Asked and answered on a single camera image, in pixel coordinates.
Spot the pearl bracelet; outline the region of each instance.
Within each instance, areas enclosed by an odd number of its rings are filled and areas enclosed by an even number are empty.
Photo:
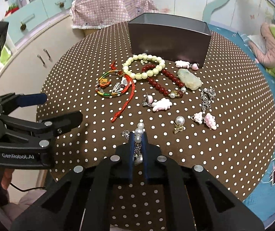
[[[153,70],[148,70],[147,72],[142,72],[142,73],[132,73],[129,70],[129,66],[131,65],[132,62],[136,60],[149,60],[149,61],[157,61],[159,64],[155,66]],[[127,75],[129,75],[132,79],[147,79],[148,77],[151,77],[153,75],[157,75],[162,69],[165,68],[165,61],[161,57],[156,57],[152,55],[147,55],[147,54],[139,54],[139,55],[133,55],[133,57],[129,57],[128,60],[122,65],[123,72]]]

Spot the polka dot tablecloth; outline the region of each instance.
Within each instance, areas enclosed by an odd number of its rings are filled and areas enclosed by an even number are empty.
[[[201,111],[200,90],[187,90],[183,98],[172,100],[169,110],[152,112],[141,105],[145,93],[157,100],[162,94],[143,80],[137,81],[132,101],[111,123],[131,89],[120,97],[103,98],[95,93],[95,82],[112,61],[121,67],[130,56],[128,24],[119,23],[81,40],[51,70],[42,89],[48,101],[38,107],[37,119],[74,110],[83,113],[80,127],[56,140],[56,164],[50,170],[55,180],[76,165],[94,166],[113,155],[116,146],[126,142],[121,132],[143,122],[149,142],[160,146],[163,155],[182,166],[203,165],[244,200],[265,173],[275,148],[275,103],[258,67],[239,47],[212,32],[204,67],[195,75],[203,82],[201,88],[215,88],[215,102],[206,112],[215,116],[217,130],[191,120]],[[142,66],[136,61],[131,69],[137,73]],[[166,68],[176,75],[174,62],[166,61]],[[112,86],[120,81],[116,75],[110,79]],[[155,79],[166,89],[178,89],[162,74]],[[180,115],[185,118],[185,130],[173,134],[174,120]],[[162,186],[145,185],[141,165],[135,167],[131,185],[114,187],[110,219],[111,224],[129,230],[165,229]]]

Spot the silver rivet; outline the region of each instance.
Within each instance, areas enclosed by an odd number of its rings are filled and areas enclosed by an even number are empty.
[[[196,172],[202,172],[204,170],[204,168],[201,165],[195,165],[194,166],[194,170]]]
[[[118,155],[113,155],[111,156],[111,161],[119,161],[120,160],[120,157]]]
[[[51,126],[51,125],[52,125],[52,122],[45,122],[45,125],[46,125],[46,126]]]
[[[159,162],[166,162],[167,158],[166,158],[165,156],[158,156],[158,157],[157,157],[157,160],[158,160]]]
[[[82,166],[75,166],[73,171],[75,171],[76,173],[81,173],[83,171],[83,167]]]
[[[39,146],[41,146],[41,147],[47,147],[47,146],[49,146],[49,141],[48,140],[41,140],[40,142],[39,142]]]

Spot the mint green drawer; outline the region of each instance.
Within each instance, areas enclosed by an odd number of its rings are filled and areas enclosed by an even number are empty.
[[[73,0],[42,0],[49,18],[71,8],[72,1]],[[64,3],[63,8],[60,8],[60,3]]]
[[[48,19],[42,0],[35,0],[15,13],[5,18],[9,22],[8,33],[14,43],[23,38],[29,31]],[[21,22],[26,24],[26,30],[21,31]]]

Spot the gingham fabric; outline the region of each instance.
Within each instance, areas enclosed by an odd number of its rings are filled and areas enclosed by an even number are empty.
[[[152,0],[74,0],[70,10],[72,28],[104,28],[145,13],[157,13]]]

